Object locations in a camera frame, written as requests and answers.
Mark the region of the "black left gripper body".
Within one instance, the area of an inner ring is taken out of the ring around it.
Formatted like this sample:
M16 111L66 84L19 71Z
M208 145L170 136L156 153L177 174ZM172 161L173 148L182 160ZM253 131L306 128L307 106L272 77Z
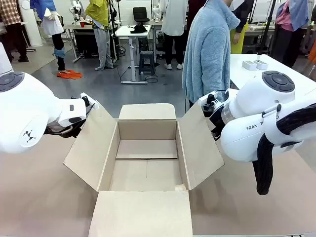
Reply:
M81 131L81 127L85 124L85 120L79 121L77 123L74 123L72 125L72 131L71 131L71 136L74 138L77 138L77 136L79 135L80 131Z

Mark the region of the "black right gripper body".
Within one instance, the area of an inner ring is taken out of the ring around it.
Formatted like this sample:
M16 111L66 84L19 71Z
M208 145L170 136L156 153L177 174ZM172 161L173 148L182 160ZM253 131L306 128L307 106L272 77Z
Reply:
M209 118L209 120L214 125L214 128L211 130L211 133L215 141L217 141L220 138L221 132L224 128L224 122L221 116L222 110L222 108L218 108L213 112L213 114Z

